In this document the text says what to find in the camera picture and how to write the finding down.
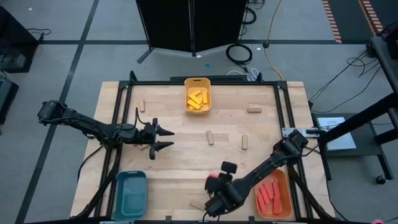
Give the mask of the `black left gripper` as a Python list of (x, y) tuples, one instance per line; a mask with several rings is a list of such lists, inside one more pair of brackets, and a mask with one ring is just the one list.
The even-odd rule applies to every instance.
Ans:
[(175, 133), (158, 126), (157, 118), (154, 118), (151, 123), (145, 124), (144, 128), (140, 131), (140, 143), (150, 146), (149, 157), (151, 160), (155, 160), (155, 153), (158, 150), (174, 144), (173, 142), (157, 142), (157, 134), (159, 136), (172, 136)]

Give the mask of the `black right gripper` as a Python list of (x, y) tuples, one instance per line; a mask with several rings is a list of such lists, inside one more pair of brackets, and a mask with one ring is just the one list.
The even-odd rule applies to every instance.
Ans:
[[(205, 210), (211, 217), (216, 217), (222, 212), (230, 212), (242, 205), (243, 198), (233, 185), (231, 174), (219, 174), (221, 188), (218, 191), (220, 200), (209, 200), (205, 203)], [(212, 194), (218, 190), (218, 179), (206, 179), (205, 190)]]

